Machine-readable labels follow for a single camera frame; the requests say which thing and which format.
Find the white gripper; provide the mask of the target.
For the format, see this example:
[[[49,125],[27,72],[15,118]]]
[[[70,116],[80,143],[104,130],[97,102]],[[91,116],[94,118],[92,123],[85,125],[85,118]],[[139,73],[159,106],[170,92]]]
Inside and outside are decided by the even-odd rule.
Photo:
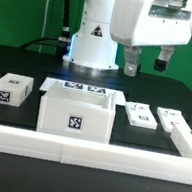
[[[172,45],[186,45],[191,34],[192,0],[115,0],[110,35],[126,45],[123,72],[127,76],[138,72],[141,46],[162,45],[153,69],[164,72],[175,51]]]

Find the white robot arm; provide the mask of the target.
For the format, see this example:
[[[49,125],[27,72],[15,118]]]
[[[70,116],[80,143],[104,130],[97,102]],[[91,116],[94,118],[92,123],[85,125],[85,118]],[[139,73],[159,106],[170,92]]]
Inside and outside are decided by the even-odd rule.
[[[117,46],[124,46],[124,72],[135,76],[142,48],[159,46],[156,71],[167,68],[175,47],[192,35],[192,0],[85,0],[81,25],[69,32],[69,0],[64,0],[60,57],[78,71],[117,71]]]

